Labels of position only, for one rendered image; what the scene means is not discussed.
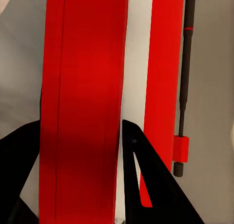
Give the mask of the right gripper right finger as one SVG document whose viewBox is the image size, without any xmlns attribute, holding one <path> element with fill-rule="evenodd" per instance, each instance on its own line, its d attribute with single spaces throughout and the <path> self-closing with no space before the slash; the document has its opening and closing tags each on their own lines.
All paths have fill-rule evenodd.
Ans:
<svg viewBox="0 0 234 224">
<path fill-rule="evenodd" d="M 141 128 L 122 121 L 126 224 L 204 224 Z M 134 152 L 153 207 L 141 204 Z"/>
</svg>

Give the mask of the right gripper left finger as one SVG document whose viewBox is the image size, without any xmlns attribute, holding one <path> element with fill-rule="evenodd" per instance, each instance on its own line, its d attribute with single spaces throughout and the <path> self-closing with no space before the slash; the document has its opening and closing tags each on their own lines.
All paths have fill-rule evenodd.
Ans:
<svg viewBox="0 0 234 224">
<path fill-rule="evenodd" d="M 0 224 L 6 224 L 40 152 L 40 122 L 0 140 Z"/>
</svg>

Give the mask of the radio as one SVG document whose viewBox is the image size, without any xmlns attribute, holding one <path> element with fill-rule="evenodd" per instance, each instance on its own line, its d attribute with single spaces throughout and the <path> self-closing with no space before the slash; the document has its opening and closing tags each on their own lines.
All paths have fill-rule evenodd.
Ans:
<svg viewBox="0 0 234 224">
<path fill-rule="evenodd" d="M 122 121 L 174 176 L 183 136 L 195 0 L 47 0 L 40 96 L 39 224 L 124 224 Z M 153 207 L 134 152 L 141 204 Z"/>
</svg>

